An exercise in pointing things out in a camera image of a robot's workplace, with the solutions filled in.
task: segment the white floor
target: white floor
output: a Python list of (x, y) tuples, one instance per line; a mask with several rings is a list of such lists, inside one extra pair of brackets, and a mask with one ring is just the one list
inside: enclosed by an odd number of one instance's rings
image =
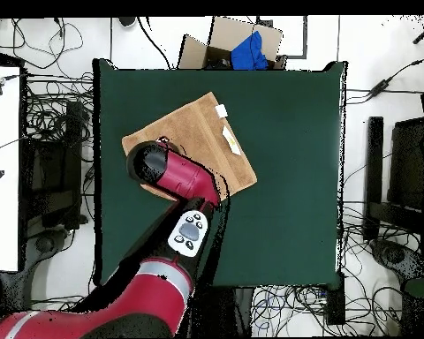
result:
[[(246, 16), (233, 17), (245, 20)], [(265, 16), (262, 19), (273, 19), (274, 27), (284, 30), (279, 54), (301, 55), (302, 53), (302, 18)], [(110, 19), (64, 19), (65, 23), (75, 25), (82, 34), (81, 49), (62, 55), (59, 63), (63, 71), (70, 77), (79, 77), (91, 71), (91, 61), (95, 57), (110, 58)], [(151, 18), (151, 37), (164, 51), (172, 65), (178, 63), (178, 52), (184, 34), (207, 42), (211, 17), (198, 18)], [(53, 19), (23, 19), (19, 23), (26, 36), (26, 41), (33, 47), (47, 49), (50, 37), (58, 30)], [(354, 92), (353, 89), (369, 90), (376, 83), (399, 70), (415, 59), (424, 57), (424, 40), (413, 45), (413, 39), (424, 30), (424, 17), (413, 16), (308, 16), (307, 59), (289, 60), (288, 70), (322, 70), (331, 61), (348, 61), (347, 97), (362, 96), (366, 92)], [(124, 29), (117, 19), (112, 20), (113, 50), (112, 61), (117, 68), (131, 69), (166, 69), (166, 64), (141, 32), (139, 25)], [(12, 25), (7, 19), (2, 22), (0, 44), (12, 44)], [(53, 48), (59, 51), (60, 40), (53, 41)], [(73, 27), (66, 28), (66, 48), (79, 46), (81, 40)], [(1, 49), (12, 54), (10, 49)], [(27, 60), (43, 66), (49, 64), (53, 57), (31, 49), (19, 49), (18, 54)], [(29, 66), (30, 72), (60, 75), (56, 65), (42, 71)], [(424, 63), (410, 67), (394, 78), (389, 90), (424, 91)], [(346, 108), (345, 134), (345, 166), (344, 176), (365, 164), (367, 119), (370, 116), (384, 118), (384, 153), (390, 151), (390, 134), (397, 121), (422, 117), (423, 111), (419, 94), (382, 93), (367, 103), (348, 105)], [(384, 160), (383, 196), (388, 189), (388, 169), (390, 158)], [(364, 170), (352, 176), (345, 186), (344, 200), (361, 201), (363, 197)], [(347, 207), (361, 212), (361, 204), (348, 204)], [(86, 207), (82, 212), (87, 215)], [(94, 258), (95, 233), (93, 223), (81, 227), (76, 233), (69, 251), (59, 253), (50, 260), (44, 261), (36, 270), (33, 286), (33, 299), (61, 298), (70, 295), (86, 295), (87, 284), (91, 275)], [(358, 276), (364, 284), (367, 295), (372, 297), (374, 290), (391, 285), (398, 287), (396, 277), (383, 267), (378, 266), (371, 255), (361, 252), (358, 256), (349, 252), (346, 267)], [(354, 277), (345, 280), (347, 300), (361, 298), (362, 288)], [(384, 307), (400, 309), (400, 301), (396, 292), (382, 291), (377, 301)], [(351, 308), (367, 309), (367, 302), (360, 301), (349, 305)], [(347, 313), (350, 318), (364, 313)], [(281, 326), (280, 336), (313, 336), (322, 335), (317, 321), (309, 313), (301, 313), (284, 308), (279, 313)], [(263, 314), (254, 326), (254, 335), (271, 336), (276, 332), (278, 320), (270, 319)], [(368, 334), (370, 329), (364, 324), (352, 324), (359, 334)], [(338, 334), (336, 327), (328, 328)]]

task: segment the cardboard box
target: cardboard box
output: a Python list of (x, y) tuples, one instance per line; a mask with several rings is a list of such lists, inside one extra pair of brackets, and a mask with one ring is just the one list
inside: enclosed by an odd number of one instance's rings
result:
[(281, 30), (226, 17), (212, 18), (208, 45), (184, 35), (178, 69), (202, 69), (209, 61), (221, 58), (231, 61), (231, 51), (250, 36), (252, 30), (261, 35), (261, 52), (267, 58), (269, 70), (284, 69), (285, 57), (276, 55), (283, 36)]

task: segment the white desk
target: white desk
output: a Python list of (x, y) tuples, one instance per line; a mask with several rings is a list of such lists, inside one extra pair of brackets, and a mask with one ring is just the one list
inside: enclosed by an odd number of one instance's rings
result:
[[(19, 74), (17, 67), (0, 67), (0, 76)], [(0, 146), (19, 138), (19, 78), (0, 96)], [(19, 142), (0, 149), (0, 271), (18, 270)]]

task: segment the grey stripe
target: grey stripe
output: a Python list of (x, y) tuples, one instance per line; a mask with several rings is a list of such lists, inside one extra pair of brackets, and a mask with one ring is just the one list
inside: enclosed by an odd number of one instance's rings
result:
[(137, 275), (163, 275), (166, 280), (171, 283), (182, 295), (184, 304), (187, 303), (190, 294), (190, 286), (184, 274), (175, 267), (159, 261), (146, 261), (140, 266)]
[(4, 339), (14, 339), (14, 337), (17, 335), (17, 333), (22, 329), (24, 324), (30, 320), (32, 317), (34, 317), (36, 314), (38, 314), (40, 311), (32, 311), (31, 313), (26, 314), (24, 317), (22, 317), (16, 325), (12, 327), (10, 332), (6, 335)]

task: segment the white tag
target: white tag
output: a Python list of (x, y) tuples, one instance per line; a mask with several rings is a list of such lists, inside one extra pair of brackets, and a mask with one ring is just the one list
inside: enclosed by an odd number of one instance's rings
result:
[(218, 114), (220, 118), (225, 118), (228, 116), (228, 113), (226, 112), (226, 108), (224, 107), (223, 104), (216, 106), (216, 113)]
[(239, 146), (237, 145), (236, 141), (234, 140), (234, 138), (232, 137), (230, 131), (228, 130), (226, 126), (223, 127), (223, 136), (226, 138), (226, 140), (228, 140), (228, 144), (231, 147), (231, 151), (234, 154), (240, 155)]

